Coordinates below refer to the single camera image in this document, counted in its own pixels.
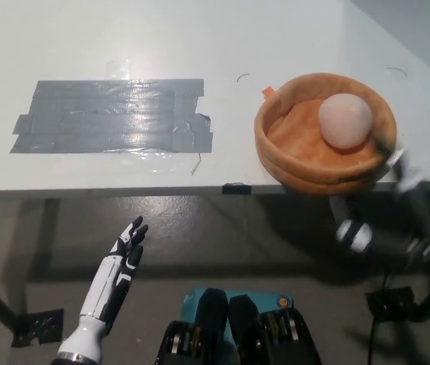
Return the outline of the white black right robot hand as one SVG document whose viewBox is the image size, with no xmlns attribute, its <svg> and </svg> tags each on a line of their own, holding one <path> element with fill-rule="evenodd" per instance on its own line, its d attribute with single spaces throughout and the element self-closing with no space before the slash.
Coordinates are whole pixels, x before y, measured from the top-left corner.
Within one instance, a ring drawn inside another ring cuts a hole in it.
<svg viewBox="0 0 430 365">
<path fill-rule="evenodd" d="M 336 219 L 336 241 L 352 252 L 374 256 L 389 262 L 408 265 L 415 260 L 430 259 L 430 196 L 420 170 L 409 165 L 406 150 L 390 146 L 383 138 L 371 137 L 384 158 L 387 172 L 396 181 L 396 197 L 408 204 L 413 219 L 410 233 L 386 233 L 363 221 L 353 209 L 350 197 L 332 197 L 330 207 Z"/>
</svg>

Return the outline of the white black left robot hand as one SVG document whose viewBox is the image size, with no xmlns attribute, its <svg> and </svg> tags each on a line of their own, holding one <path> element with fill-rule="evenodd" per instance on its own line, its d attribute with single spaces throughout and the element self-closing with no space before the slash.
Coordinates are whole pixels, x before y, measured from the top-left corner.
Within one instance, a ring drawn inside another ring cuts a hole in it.
<svg viewBox="0 0 430 365">
<path fill-rule="evenodd" d="M 83 302 L 78 327 L 65 339 L 53 364 L 100 364 L 109 335 L 142 258 L 148 231 L 137 217 L 102 259 Z"/>
</svg>

